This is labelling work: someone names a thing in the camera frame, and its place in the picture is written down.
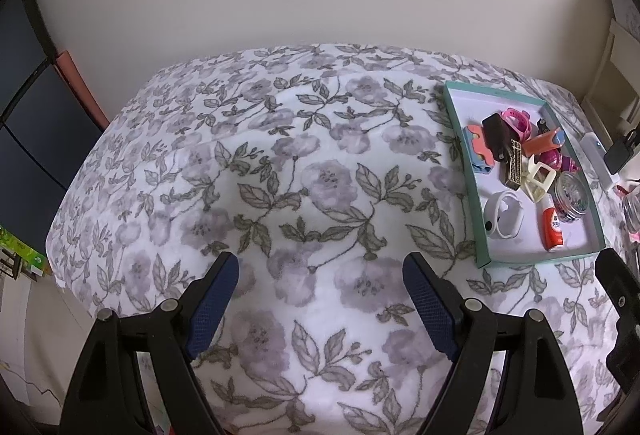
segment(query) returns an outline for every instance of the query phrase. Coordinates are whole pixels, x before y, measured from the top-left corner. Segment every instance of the glass jar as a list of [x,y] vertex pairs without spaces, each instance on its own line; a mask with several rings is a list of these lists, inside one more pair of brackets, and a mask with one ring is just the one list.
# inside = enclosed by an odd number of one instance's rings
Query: glass jar
[[640,231],[640,186],[622,198],[622,211],[628,231],[632,234]]
[[551,198],[554,200],[558,218],[562,222],[575,222],[582,219],[589,208],[587,191],[589,189],[578,176],[569,171],[563,171],[556,177],[556,182],[551,189]]

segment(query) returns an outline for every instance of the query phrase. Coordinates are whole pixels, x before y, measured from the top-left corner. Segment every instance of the metal lid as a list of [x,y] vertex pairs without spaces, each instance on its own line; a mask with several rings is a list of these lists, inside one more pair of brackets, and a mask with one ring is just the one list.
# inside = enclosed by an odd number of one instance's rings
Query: metal lid
[[587,191],[582,181],[569,171],[563,171],[556,180],[556,195],[576,219],[582,217],[589,208]]

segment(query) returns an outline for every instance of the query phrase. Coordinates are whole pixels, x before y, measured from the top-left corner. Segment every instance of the white device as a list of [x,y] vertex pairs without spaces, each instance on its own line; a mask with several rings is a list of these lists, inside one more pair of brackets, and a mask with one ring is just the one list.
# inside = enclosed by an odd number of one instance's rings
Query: white device
[[482,217],[487,236],[508,240],[517,237],[520,232],[524,208],[516,193],[506,190],[489,197]]
[[591,162],[603,190],[609,191],[620,182],[620,176],[617,173],[611,174],[604,163],[604,154],[607,151],[593,131],[584,134],[580,141],[580,147]]

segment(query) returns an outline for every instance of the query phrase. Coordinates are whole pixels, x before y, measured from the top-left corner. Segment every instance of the pink watch strap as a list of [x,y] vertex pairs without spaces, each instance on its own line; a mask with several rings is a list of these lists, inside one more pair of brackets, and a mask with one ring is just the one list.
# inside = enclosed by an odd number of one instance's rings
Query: pink watch strap
[[531,137],[530,115],[526,111],[518,111],[515,108],[507,108],[500,117],[510,128],[518,134],[518,140],[523,142]]

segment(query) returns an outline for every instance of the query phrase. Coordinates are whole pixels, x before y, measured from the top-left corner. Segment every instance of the green box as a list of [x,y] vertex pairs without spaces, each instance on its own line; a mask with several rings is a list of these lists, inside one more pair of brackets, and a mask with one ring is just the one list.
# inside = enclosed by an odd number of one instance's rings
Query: green box
[[9,231],[0,225],[0,247],[4,247],[20,256],[28,269],[35,274],[42,276],[47,265],[47,257],[41,255],[35,249],[32,249],[18,238],[14,237]]

